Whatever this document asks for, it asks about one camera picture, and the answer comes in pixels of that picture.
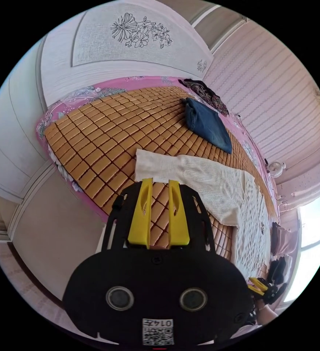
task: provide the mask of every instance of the sticker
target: sticker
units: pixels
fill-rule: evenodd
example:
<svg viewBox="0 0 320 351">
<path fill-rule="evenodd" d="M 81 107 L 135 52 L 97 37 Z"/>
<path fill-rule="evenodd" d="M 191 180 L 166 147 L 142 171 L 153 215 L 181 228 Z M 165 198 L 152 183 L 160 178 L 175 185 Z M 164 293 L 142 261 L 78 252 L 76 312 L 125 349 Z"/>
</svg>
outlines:
<svg viewBox="0 0 320 351">
<path fill-rule="evenodd" d="M 143 345 L 174 345 L 173 319 L 143 318 Z"/>
</svg>

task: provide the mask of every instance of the window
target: window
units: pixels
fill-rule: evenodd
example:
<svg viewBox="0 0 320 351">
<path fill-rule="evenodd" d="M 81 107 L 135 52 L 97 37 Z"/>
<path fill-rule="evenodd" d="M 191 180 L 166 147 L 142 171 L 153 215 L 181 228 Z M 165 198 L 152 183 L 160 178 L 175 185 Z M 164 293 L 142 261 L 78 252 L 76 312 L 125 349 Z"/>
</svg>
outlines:
<svg viewBox="0 0 320 351">
<path fill-rule="evenodd" d="M 299 209 L 302 237 L 297 272 L 284 302 L 295 300 L 320 267 L 320 197 Z"/>
</svg>

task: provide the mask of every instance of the bamboo mat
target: bamboo mat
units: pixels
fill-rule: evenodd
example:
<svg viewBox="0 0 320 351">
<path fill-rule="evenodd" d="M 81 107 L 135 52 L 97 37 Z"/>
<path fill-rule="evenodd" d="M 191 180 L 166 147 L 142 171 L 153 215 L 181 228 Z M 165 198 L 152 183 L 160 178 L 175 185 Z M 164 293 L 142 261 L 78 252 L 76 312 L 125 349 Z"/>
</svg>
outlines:
<svg viewBox="0 0 320 351">
<path fill-rule="evenodd" d="M 45 137 L 83 191 L 106 214 L 117 194 L 134 182 L 138 148 L 164 155 L 192 155 L 252 174 L 264 195 L 270 218 L 276 218 L 272 199 L 238 140 L 228 131 L 232 154 L 187 129 L 180 98 L 191 97 L 179 87 L 155 87 L 98 99 L 53 122 Z M 216 251 L 230 259 L 233 227 L 209 214 Z M 151 245 L 168 244 L 168 187 L 156 183 L 152 199 Z"/>
</svg>

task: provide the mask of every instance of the yellow plastic part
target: yellow plastic part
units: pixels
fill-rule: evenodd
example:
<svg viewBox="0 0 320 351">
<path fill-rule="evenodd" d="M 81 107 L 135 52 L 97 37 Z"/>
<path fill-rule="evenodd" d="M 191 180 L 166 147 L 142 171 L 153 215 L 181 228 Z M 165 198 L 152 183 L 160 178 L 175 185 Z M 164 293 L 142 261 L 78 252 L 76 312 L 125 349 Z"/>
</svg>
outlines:
<svg viewBox="0 0 320 351">
<path fill-rule="evenodd" d="M 263 296 L 268 287 L 257 278 L 249 278 L 249 280 L 256 286 L 256 288 L 251 285 L 248 285 L 248 288 Z"/>
<path fill-rule="evenodd" d="M 264 293 L 263 293 L 261 290 L 255 288 L 254 286 L 248 285 L 248 288 L 249 288 L 250 290 L 254 291 L 254 292 L 257 293 L 257 294 L 259 294 L 259 295 L 261 295 L 261 296 L 264 296 Z"/>
<path fill-rule="evenodd" d="M 150 246 L 150 218 L 152 209 L 153 179 L 143 179 L 128 234 L 133 245 Z"/>
<path fill-rule="evenodd" d="M 168 187 L 168 243 L 170 247 L 185 246 L 189 244 L 190 238 L 179 183 L 174 180 L 170 180 L 168 182 Z"/>
</svg>

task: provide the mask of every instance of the bed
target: bed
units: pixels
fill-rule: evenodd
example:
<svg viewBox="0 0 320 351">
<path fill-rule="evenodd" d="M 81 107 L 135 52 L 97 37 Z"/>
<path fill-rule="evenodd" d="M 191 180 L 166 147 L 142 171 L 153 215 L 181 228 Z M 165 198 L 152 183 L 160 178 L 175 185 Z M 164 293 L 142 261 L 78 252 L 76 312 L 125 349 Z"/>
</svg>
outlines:
<svg viewBox="0 0 320 351">
<path fill-rule="evenodd" d="M 104 221 L 117 194 L 134 182 L 135 152 L 143 148 L 172 156 L 208 158 L 248 171 L 264 195 L 271 224 L 278 222 L 276 185 L 240 118 L 232 113 L 220 115 L 232 140 L 233 153 L 228 155 L 186 128 L 179 99 L 187 96 L 203 102 L 173 77 L 134 76 L 95 84 L 53 104 L 37 124 L 37 137 L 68 185 Z M 77 119 L 77 126 L 84 123 L 79 137 L 74 135 L 77 129 L 72 130 Z M 98 128 L 91 128 L 94 123 Z M 73 147 L 67 139 L 73 140 Z M 73 158 L 76 165 L 70 162 Z M 94 184 L 96 173 L 100 177 Z M 166 188 L 165 184 L 154 185 L 151 228 L 151 245 L 164 248 L 168 244 Z M 211 214 L 209 217 L 216 252 L 230 259 L 233 227 L 221 225 Z M 266 276 L 266 270 L 262 266 L 259 275 Z"/>
</svg>

